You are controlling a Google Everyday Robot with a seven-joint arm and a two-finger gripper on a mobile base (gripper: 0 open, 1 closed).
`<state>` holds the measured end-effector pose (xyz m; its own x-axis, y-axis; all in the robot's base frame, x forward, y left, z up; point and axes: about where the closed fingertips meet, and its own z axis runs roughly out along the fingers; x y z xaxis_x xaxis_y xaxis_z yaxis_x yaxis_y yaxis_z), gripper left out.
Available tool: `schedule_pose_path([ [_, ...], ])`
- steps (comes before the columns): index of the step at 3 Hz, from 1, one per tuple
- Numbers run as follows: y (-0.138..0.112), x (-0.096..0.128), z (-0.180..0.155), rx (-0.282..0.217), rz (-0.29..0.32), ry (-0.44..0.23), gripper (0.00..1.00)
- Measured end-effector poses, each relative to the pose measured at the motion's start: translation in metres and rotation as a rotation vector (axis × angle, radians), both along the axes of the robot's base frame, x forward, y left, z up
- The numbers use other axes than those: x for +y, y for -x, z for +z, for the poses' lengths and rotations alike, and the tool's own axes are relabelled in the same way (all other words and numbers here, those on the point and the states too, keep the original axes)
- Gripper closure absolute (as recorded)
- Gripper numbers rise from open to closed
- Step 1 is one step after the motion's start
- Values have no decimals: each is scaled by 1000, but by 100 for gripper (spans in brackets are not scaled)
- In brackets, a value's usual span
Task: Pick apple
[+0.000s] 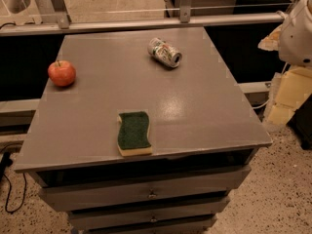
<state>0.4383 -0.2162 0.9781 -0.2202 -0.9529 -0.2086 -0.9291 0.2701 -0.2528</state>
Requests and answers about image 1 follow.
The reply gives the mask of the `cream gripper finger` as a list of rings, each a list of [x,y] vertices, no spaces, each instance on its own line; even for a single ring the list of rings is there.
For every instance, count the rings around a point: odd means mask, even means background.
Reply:
[[[278,51],[282,26],[277,26],[269,35],[260,40],[257,47],[263,51]]]
[[[312,68],[292,66],[281,78],[274,104],[267,120],[286,125],[300,106],[312,95]]]

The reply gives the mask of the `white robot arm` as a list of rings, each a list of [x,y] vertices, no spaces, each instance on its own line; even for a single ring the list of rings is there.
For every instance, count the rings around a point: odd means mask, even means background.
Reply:
[[[277,51],[290,66],[280,75],[276,96],[266,121],[286,125],[312,94],[312,0],[299,0],[284,21],[258,43],[264,51]]]

